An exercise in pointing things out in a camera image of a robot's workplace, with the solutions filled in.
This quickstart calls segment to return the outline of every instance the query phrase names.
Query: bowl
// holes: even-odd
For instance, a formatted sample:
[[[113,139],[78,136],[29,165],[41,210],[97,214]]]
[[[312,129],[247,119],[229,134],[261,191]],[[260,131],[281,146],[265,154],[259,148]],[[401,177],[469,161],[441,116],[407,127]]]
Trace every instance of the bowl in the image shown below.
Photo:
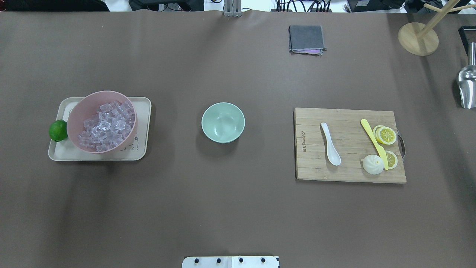
[[[111,103],[113,101],[118,101],[120,103],[129,101],[132,104],[132,108],[134,108],[134,111],[136,110],[134,104],[130,101],[128,97],[115,91],[99,91],[88,95],[73,108],[73,110],[69,114],[66,130],[68,132],[68,138],[73,142],[74,146],[76,146],[81,151],[87,153],[104,154],[117,151],[123,145],[131,144],[133,142],[137,131],[137,113],[135,115],[134,125],[132,126],[131,132],[126,137],[126,139],[122,141],[122,143],[118,144],[116,147],[111,148],[107,151],[96,152],[94,148],[83,147],[79,144],[78,135],[85,130],[84,120],[95,115],[101,105],[105,103]]]
[[[203,133],[214,142],[230,143],[236,140],[244,129],[245,116],[234,104],[216,103],[203,113]]]

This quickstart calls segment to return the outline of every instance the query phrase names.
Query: wooden stand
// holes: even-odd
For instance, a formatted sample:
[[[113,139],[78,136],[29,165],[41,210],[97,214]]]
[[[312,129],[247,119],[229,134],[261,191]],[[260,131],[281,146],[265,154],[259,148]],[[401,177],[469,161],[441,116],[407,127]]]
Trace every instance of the wooden stand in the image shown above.
[[[468,5],[453,9],[459,0],[450,0],[442,9],[435,8],[425,4],[424,7],[437,11],[428,24],[411,22],[403,25],[398,31],[398,41],[408,52],[418,56],[428,56],[438,48],[438,35],[433,30],[440,20],[449,12],[471,8],[474,5]]]

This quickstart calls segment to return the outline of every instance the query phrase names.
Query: spoon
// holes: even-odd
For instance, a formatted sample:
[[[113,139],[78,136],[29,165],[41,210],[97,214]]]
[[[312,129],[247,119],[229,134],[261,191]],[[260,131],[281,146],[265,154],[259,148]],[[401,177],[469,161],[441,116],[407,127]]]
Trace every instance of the spoon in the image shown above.
[[[476,44],[470,43],[468,49],[468,66],[459,71],[458,85],[461,94],[461,106],[471,109],[476,107]]]
[[[321,123],[321,127],[324,130],[324,135],[326,135],[327,158],[329,159],[329,162],[331,164],[340,165],[340,162],[341,162],[340,156],[336,148],[334,147],[334,144],[332,143],[332,139],[330,138],[329,128],[326,123]]]

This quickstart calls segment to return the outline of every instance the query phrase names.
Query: white spoon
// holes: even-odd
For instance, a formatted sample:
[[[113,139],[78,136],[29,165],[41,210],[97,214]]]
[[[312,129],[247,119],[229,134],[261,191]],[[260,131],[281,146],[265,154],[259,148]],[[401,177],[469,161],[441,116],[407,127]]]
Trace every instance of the white spoon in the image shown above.
[[[326,135],[327,158],[329,159],[329,162],[331,164],[340,165],[340,162],[341,162],[340,156],[336,148],[334,147],[334,144],[332,143],[332,139],[330,138],[329,128],[326,123],[321,123],[321,127],[324,130],[324,135]]]

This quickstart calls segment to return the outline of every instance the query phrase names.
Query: yellow knife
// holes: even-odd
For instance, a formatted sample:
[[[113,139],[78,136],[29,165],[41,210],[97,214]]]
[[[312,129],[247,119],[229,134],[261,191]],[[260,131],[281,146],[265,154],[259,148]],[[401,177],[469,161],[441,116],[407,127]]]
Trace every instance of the yellow knife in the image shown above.
[[[384,161],[384,169],[388,170],[388,159],[387,154],[385,153],[385,149],[377,143],[377,140],[375,139],[374,133],[372,132],[372,128],[370,127],[367,119],[360,120],[360,124],[364,127],[368,137],[372,140],[375,149],[377,149],[378,156],[380,156],[380,158],[382,158],[382,160]]]

